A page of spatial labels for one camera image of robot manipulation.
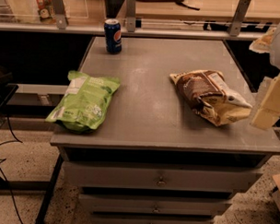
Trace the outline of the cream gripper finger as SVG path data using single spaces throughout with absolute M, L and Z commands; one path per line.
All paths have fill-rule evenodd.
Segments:
M 251 126 L 261 130 L 271 128 L 280 119 L 280 75 L 264 77 L 251 111 Z
M 249 49 L 254 53 L 269 53 L 275 29 L 268 29 L 260 38 L 252 42 Z

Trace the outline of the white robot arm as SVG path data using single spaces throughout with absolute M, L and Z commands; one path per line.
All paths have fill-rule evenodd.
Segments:
M 249 49 L 255 53 L 269 53 L 270 64 L 280 70 L 280 22 L 252 42 Z M 264 77 L 250 115 L 250 125 L 268 130 L 280 119 L 280 73 Z

